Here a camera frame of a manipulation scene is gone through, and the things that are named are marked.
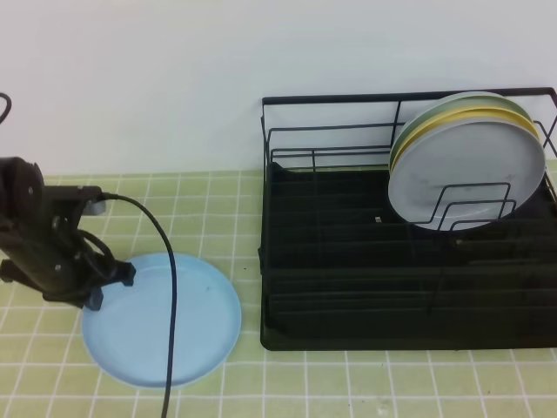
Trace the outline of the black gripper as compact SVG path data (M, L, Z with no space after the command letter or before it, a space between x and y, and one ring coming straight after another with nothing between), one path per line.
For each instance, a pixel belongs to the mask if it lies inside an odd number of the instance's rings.
M102 287L132 287L135 267L116 260L97 236L79 228L85 204L103 200L98 186L1 187L1 279L37 290L47 301L93 312Z

